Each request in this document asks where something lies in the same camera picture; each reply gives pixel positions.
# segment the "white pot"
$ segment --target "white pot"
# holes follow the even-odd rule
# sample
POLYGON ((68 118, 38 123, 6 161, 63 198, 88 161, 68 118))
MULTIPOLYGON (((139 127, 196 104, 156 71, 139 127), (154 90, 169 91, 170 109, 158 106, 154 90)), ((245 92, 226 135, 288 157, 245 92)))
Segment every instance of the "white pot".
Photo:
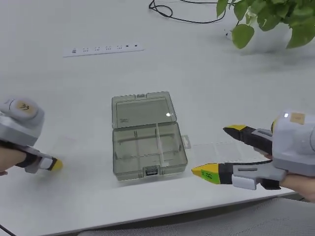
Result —
POLYGON ((290 28, 284 23, 279 23, 270 31, 262 31, 257 21, 251 24, 255 33, 249 43, 241 51, 245 54, 269 53, 284 50, 288 43, 290 28))

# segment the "human hand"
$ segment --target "human hand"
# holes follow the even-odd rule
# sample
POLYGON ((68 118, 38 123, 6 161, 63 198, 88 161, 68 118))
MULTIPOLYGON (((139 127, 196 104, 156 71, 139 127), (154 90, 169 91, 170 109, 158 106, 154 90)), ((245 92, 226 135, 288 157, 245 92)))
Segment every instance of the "human hand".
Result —
POLYGON ((315 177, 288 173, 284 180, 280 182, 280 186, 292 189, 306 200, 315 203, 315 177))
POLYGON ((7 169, 24 161, 25 158, 24 152, 0 147, 0 176, 7 175, 7 169))

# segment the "clear plastic box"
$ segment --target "clear plastic box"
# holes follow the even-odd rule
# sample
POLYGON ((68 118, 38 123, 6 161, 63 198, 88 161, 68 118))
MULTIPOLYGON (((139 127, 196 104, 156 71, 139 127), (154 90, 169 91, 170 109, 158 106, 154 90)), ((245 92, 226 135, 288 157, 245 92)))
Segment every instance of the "clear plastic box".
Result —
POLYGON ((188 160, 168 92, 113 97, 112 116, 118 180, 185 170, 188 160))

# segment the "floor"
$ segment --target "floor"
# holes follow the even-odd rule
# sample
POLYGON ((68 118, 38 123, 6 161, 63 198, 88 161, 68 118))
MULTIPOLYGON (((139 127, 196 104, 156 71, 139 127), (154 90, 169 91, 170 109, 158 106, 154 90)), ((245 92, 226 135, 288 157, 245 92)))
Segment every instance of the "floor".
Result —
MULTIPOLYGON (((284 198, 294 199, 297 201, 305 201, 304 199, 302 199, 302 197, 299 194, 291 194, 291 195, 285 196, 284 198)), ((113 227, 108 227, 108 228, 103 228, 103 229, 104 230, 117 230, 117 229, 130 229, 130 228, 144 228, 144 227, 151 227, 151 226, 158 226, 158 225, 165 225, 165 224, 182 223, 182 222, 198 220, 201 218, 217 216, 220 214, 225 214, 228 212, 240 210, 242 208, 249 207, 263 201, 264 200, 244 203, 244 204, 237 204, 233 206, 224 206, 224 207, 219 207, 215 209, 207 209, 207 210, 202 210, 202 211, 190 212, 190 213, 185 213, 185 214, 180 214, 180 215, 162 217, 162 218, 140 221, 140 222, 124 224, 124 225, 118 225, 118 226, 113 226, 113 227)), ((62 236, 77 236, 78 234, 79 233, 72 233, 72 234, 65 234, 62 236)))

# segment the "outlet socket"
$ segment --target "outlet socket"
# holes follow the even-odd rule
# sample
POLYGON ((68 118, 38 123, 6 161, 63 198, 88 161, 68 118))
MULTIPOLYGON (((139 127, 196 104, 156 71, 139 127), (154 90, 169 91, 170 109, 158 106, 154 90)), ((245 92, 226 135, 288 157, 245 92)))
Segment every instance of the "outlet socket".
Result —
POLYGON ((77 47, 64 49, 63 57, 78 57, 87 55, 109 54, 109 53, 125 53, 143 51, 144 48, 139 44, 120 44, 116 46, 94 46, 94 47, 77 47))

